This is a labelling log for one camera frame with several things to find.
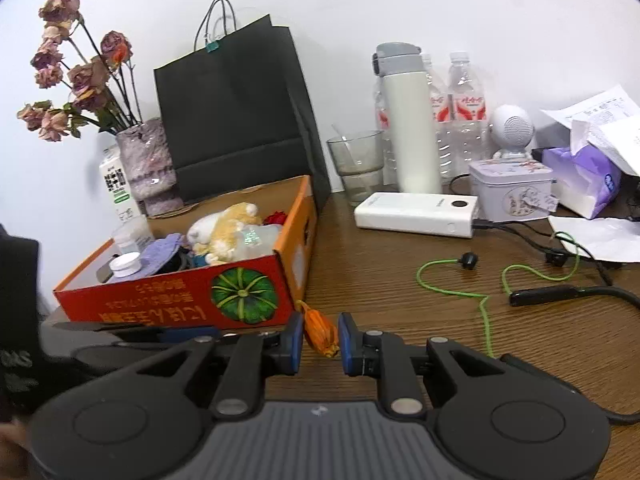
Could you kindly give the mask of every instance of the round black cover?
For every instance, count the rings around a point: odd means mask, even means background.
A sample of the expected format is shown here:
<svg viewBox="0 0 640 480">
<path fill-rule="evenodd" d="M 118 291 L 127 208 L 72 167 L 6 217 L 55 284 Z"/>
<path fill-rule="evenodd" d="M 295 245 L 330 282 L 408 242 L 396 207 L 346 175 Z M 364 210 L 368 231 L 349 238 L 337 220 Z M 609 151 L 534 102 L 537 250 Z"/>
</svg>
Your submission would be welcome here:
<svg viewBox="0 0 640 480">
<path fill-rule="evenodd" d="M 609 447 L 600 408 L 552 381 L 469 381 L 436 420 L 442 445 L 464 469 L 500 480 L 593 476 Z"/>
<path fill-rule="evenodd" d="M 203 431 L 198 408 L 163 378 L 132 375 L 69 390 L 36 412 L 30 447 L 47 477 L 140 480 L 177 467 Z"/>
</svg>

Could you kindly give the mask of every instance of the hand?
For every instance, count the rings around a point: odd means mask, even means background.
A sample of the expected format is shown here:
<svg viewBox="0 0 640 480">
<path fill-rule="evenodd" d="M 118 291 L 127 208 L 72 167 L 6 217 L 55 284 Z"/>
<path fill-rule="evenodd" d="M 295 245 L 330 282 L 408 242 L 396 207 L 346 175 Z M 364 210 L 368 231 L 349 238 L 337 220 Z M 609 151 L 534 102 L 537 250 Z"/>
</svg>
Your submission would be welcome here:
<svg viewBox="0 0 640 480">
<path fill-rule="evenodd" d="M 0 480 L 26 480 L 28 477 L 26 424 L 17 418 L 0 424 Z"/>
</svg>

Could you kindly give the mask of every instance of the gray bottle lid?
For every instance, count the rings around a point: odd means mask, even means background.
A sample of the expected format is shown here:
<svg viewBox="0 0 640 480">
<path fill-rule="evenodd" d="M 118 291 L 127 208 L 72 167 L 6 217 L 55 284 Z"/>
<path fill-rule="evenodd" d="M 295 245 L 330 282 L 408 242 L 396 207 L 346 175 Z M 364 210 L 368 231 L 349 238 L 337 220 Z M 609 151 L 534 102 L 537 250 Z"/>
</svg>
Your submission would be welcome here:
<svg viewBox="0 0 640 480">
<path fill-rule="evenodd" d="M 411 43 L 381 43 L 373 55 L 373 72 L 380 77 L 425 72 L 421 49 Z"/>
</svg>

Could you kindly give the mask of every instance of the white power bank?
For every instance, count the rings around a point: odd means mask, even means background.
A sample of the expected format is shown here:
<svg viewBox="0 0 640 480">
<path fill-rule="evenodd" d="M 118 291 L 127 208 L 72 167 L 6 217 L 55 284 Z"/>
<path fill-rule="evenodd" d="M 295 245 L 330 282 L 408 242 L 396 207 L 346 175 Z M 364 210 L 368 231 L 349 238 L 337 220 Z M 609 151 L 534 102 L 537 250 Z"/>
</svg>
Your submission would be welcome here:
<svg viewBox="0 0 640 480">
<path fill-rule="evenodd" d="M 374 193 L 354 211 L 365 229 L 471 238 L 478 197 L 424 193 Z"/>
</svg>

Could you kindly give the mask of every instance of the gray ribbed panel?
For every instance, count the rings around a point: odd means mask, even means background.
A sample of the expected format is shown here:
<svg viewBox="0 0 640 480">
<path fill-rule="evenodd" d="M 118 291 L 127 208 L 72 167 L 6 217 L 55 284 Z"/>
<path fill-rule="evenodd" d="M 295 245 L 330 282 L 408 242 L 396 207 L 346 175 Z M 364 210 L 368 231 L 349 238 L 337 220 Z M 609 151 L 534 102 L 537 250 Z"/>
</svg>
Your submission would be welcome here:
<svg viewBox="0 0 640 480">
<path fill-rule="evenodd" d="M 219 424 L 190 463 L 166 477 L 342 479 L 471 477 L 446 462 L 420 424 L 389 420 L 373 402 L 267 402 L 251 420 Z"/>
</svg>

